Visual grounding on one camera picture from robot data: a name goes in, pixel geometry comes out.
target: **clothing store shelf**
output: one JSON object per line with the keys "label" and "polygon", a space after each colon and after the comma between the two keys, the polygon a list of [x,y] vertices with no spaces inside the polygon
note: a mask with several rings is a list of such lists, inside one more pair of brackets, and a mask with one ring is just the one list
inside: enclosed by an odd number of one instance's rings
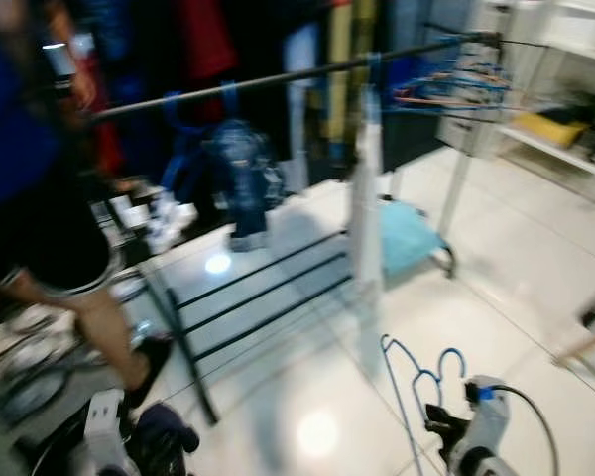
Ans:
{"label": "clothing store shelf", "polygon": [[587,48],[555,38],[549,39],[547,43],[556,50],[595,60],[595,48]]}
{"label": "clothing store shelf", "polygon": [[587,3],[582,3],[579,1],[562,1],[558,3],[558,6],[595,14],[595,5],[589,5]]}
{"label": "clothing store shelf", "polygon": [[551,156],[557,157],[568,164],[571,164],[578,169],[582,169],[583,171],[588,172],[595,176],[595,164],[592,164],[580,157],[577,157],[572,152],[569,152],[566,149],[562,149],[561,147],[554,146],[551,142],[546,141],[545,139],[537,136],[536,134],[529,133],[522,129],[518,129],[513,126],[503,126],[498,128],[498,132],[501,134],[511,137],[523,144],[527,144],[535,149],[543,151]]}

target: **black cable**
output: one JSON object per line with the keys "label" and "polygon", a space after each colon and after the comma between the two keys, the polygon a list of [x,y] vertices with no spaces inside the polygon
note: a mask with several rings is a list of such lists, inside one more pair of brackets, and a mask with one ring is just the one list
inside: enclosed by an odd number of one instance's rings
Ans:
{"label": "black cable", "polygon": [[498,384],[498,385],[492,385],[489,388],[491,390],[502,390],[504,392],[509,392],[511,394],[515,394],[515,395],[519,396],[521,399],[523,399],[525,402],[527,402],[529,404],[529,406],[534,410],[535,414],[537,415],[540,422],[542,423],[542,426],[544,427],[544,432],[546,433],[546,437],[548,438],[548,444],[550,445],[550,448],[551,448],[551,457],[553,459],[553,476],[559,476],[559,454],[557,452],[557,445],[555,444],[555,439],[553,438],[553,432],[551,431],[550,426],[546,422],[544,415],[542,414],[540,409],[537,407],[537,405],[534,403],[534,401],[532,399],[530,399],[529,397],[527,397],[527,395],[522,393],[520,390],[515,389],[513,387],[509,387],[508,385]]}
{"label": "black cable", "polygon": [[472,122],[483,122],[485,124],[498,124],[499,121],[497,119],[479,119],[477,117],[467,117],[467,116],[457,116],[455,114],[440,114],[440,117],[449,117],[451,119],[463,119],[465,121],[472,121]]}
{"label": "black cable", "polygon": [[37,462],[29,476],[40,476],[38,473],[40,472],[40,468],[46,462],[47,456],[49,453],[55,448],[56,444],[60,442],[63,438],[67,437],[72,431],[75,431],[77,427],[79,427],[80,423],[75,421],[71,426],[64,428],[58,434],[56,434],[51,441],[49,441],[40,456],[37,459]]}
{"label": "black cable", "polygon": [[548,45],[542,43],[516,42],[514,40],[502,40],[501,43],[507,43],[509,45],[525,45],[528,47],[548,48]]}
{"label": "black cable", "polygon": [[423,22],[422,24],[426,28],[432,28],[434,30],[437,30],[437,31],[442,32],[442,33],[447,33],[449,35],[462,35],[463,34],[463,32],[461,32],[459,30],[455,30],[453,28],[446,27],[445,25],[441,25],[439,23]]}

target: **blurry shoe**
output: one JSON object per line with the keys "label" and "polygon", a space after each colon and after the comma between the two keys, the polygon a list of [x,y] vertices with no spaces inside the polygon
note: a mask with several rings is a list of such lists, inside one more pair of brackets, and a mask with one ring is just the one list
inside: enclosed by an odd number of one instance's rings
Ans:
{"label": "blurry shoe", "polygon": [[135,349],[135,352],[141,352],[148,357],[150,371],[138,389],[126,391],[126,398],[131,409],[139,407],[148,396],[155,380],[170,357],[172,344],[173,341],[169,337],[146,337]]}

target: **metal pole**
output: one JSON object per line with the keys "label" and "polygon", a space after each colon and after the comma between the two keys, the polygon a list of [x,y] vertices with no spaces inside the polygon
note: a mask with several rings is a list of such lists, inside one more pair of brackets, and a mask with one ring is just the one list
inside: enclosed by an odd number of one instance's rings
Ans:
{"label": "metal pole", "polygon": [[404,179],[404,171],[401,167],[393,170],[393,176],[390,178],[390,197],[396,200],[401,190],[401,182]]}
{"label": "metal pole", "polygon": [[443,205],[443,212],[440,215],[440,222],[438,223],[438,233],[443,238],[447,237],[449,226],[452,224],[454,211],[456,210],[456,205],[460,199],[460,194],[463,191],[463,185],[467,178],[469,165],[472,162],[472,154],[476,144],[476,136],[478,136],[478,134],[477,129],[473,124],[470,124],[469,128],[469,132],[467,133],[467,143],[463,144],[463,148],[460,151],[456,169],[454,170],[452,181],[449,185],[449,191],[445,198],[445,204]]}
{"label": "metal pole", "polygon": [[[438,42],[433,43],[431,45],[408,48],[397,52],[384,53],[381,55],[381,61],[392,61],[398,58],[419,55],[421,53],[428,53],[436,50],[442,50],[444,48],[453,47],[454,45],[460,45],[462,43],[480,41],[487,38],[488,36],[489,34],[485,32],[468,33],[458,37],[454,37],[453,39],[450,39],[449,41],[445,42]],[[241,81],[235,84],[230,84],[228,87],[234,88],[236,91],[241,91],[245,89],[255,89],[259,87],[270,87],[278,84],[296,81],[298,79],[307,79],[310,77],[326,75],[331,72],[345,71],[348,69],[353,69],[355,67],[367,66],[369,65],[369,61],[370,59],[368,58],[353,59],[348,62],[328,64],[326,66],[315,67],[313,69],[305,69],[303,71],[285,72],[282,74],[275,74],[273,76],[249,79],[247,81]],[[210,87],[208,89],[202,89],[200,91],[187,92],[178,96],[151,99],[148,101],[137,102],[135,104],[128,104],[126,106],[114,107],[112,109],[108,109],[107,111],[94,114],[91,117],[91,122],[96,124],[111,120],[124,114],[128,114],[138,110],[152,109],[172,102],[195,101],[199,99],[204,99],[207,97],[222,94],[223,90],[224,86]]]}
{"label": "metal pole", "polygon": [[200,358],[195,355],[191,348],[191,344],[187,340],[187,336],[182,330],[177,295],[172,290],[172,288],[166,288],[166,293],[168,294],[168,299],[170,300],[170,307],[174,310],[174,315],[171,318],[171,325],[173,327],[175,339],[177,340],[178,346],[182,351],[182,357],[187,364],[187,371],[189,372],[192,382],[194,383],[194,388],[196,390],[198,399],[200,400],[200,406],[205,413],[205,418],[207,418],[207,422],[211,426],[215,426],[218,423],[218,413],[214,409],[211,398],[209,397],[209,392],[207,391],[205,383],[202,379],[202,375],[200,374],[200,369],[198,369],[198,361]]}

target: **person's leg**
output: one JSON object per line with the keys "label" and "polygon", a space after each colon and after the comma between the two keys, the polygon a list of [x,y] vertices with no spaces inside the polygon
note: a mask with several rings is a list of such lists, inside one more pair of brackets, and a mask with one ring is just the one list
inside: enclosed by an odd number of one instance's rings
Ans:
{"label": "person's leg", "polygon": [[119,372],[136,407],[171,343],[146,338],[131,352],[123,310],[105,288],[114,261],[79,184],[61,163],[0,205],[0,287],[26,302],[75,311],[84,336]]}
{"label": "person's leg", "polygon": [[84,337],[115,368],[126,389],[135,390],[146,380],[148,359],[141,352],[131,351],[123,308],[106,289],[77,297],[50,297],[27,271],[20,272],[3,289],[17,300],[74,311]]}

